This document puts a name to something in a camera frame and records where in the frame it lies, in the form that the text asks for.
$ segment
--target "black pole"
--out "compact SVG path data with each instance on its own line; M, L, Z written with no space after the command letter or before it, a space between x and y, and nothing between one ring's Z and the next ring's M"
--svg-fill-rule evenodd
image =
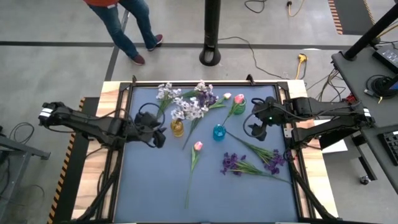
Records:
M395 4L378 22L372 26L351 48L344 53L344 58L353 60L355 56L372 42L383 30L398 18L398 4Z
M206 66L217 65L221 60L218 50L218 27L220 25L221 0L206 0L205 43L199 61Z

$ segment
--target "yellow glass vase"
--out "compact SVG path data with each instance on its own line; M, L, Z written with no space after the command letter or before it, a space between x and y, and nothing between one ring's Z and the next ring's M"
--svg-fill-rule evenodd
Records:
M184 135L184 125L181 120L173 120L170 124L175 137L182 137Z

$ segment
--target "wooden table frame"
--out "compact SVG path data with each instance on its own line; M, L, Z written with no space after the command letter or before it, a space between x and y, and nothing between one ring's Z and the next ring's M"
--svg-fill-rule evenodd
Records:
M198 81L155 81L155 82L137 82L138 84L141 85L155 85L156 83L165 83L165 82L171 82L173 84L178 85L179 83L197 83ZM207 83L228 83L228 85L235 85L238 83L243 83L245 85L250 84L249 81L241 81L241 80L233 80L233 81L205 81ZM97 116L103 116L109 112L112 112L116 108L116 101L119 95L119 88L121 83L125 82L104 82L102 91L101 91L101 96L99 98L99 104L98 104L98 109L97 109ZM305 90L305 85L302 80L256 80L256 83L286 83L288 88L289 88L289 95L288 98L296 98L300 96L307 96L307 92ZM280 88L280 95L283 98L285 98L285 91ZM124 95L121 98L121 104L125 105L127 102L127 96ZM301 128L309 128L312 127L313 121L308 120L304 122L297 123L297 127ZM312 140L310 142L311 146L319 147L319 142L317 140ZM88 147L88 152L90 153L94 151L95 149L99 148L100 145L97 142L91 142ZM90 203L94 200L96 197L96 189L97 189L97 183L98 179L104 169L105 166L105 161L110 152L106 151L99 151L96 154L93 154L89 158L86 159L85 165L83 168L83 173L81 176L81 181L75 201L75 206L73 209L73 215L72 218L78 218L80 215L84 213L86 208L90 205ZM117 157L117 151L112 152L113 155L113 160L111 161L111 170L115 165L115 158ZM310 147L302 149L302 159L303 163L305 164L305 170L307 172L307 180L309 183L309 186L312 190L312 192L315 194L315 196L319 199L319 201L322 203L322 205L335 217L338 216L337 211L336 211L336 206L335 206L335 201L333 198L333 193L331 191L330 183L328 180L328 174L326 172L326 167L325 163L323 161L323 156L322 156L322 151L318 149L312 149ZM300 166L298 164L298 161L295 161L296 168L300 171ZM110 202L110 197L112 189L110 189L105 197L104 200L104 207L102 208L103 214L102 217L107 217L108 216L108 210L109 210L109 202ZM299 200L300 200L300 205L301 205L301 210L302 210L302 216L303 217L311 217L311 213L313 211L312 207L309 207L309 203L307 201L307 198L302 191L300 187L298 187L298 194L299 194Z

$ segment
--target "jeans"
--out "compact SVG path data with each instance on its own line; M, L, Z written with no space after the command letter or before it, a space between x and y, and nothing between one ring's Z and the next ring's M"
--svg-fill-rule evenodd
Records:
M144 0L120 0L119 4L137 19L137 24L141 35L144 39L147 49L152 49L156 46L156 38L150 30L149 22L149 8ZM106 29L112 37L116 46L126 53L130 58L138 55L136 46L124 34L121 23L118 17L118 7L99 7L88 5L104 22Z

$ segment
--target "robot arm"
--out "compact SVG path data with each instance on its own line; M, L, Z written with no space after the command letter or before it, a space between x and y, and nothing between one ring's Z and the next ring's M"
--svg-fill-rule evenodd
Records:
M43 104L39 120L39 125L47 129L63 125L83 133L86 137L96 138L102 146L111 149L119 149L125 142L131 141L142 141L150 147L159 148L165 142L163 132L166 128L160 128L161 123L148 112L138 112L133 121L131 118L126 120L110 116L90 116L75 111L61 102L53 102Z
M252 129L251 135L260 141L265 140L267 126L306 121L317 116L336 118L312 128L294 128L291 133L286 133L285 135L291 138L292 149L306 145L313 138L331 139L336 135L344 138L374 123L369 110L364 108L361 102L325 103L307 97L284 100L283 105L278 104L273 97L267 97L266 100L254 98L252 102L254 103L252 114L260 119L262 124L261 126L252 124L249 127Z

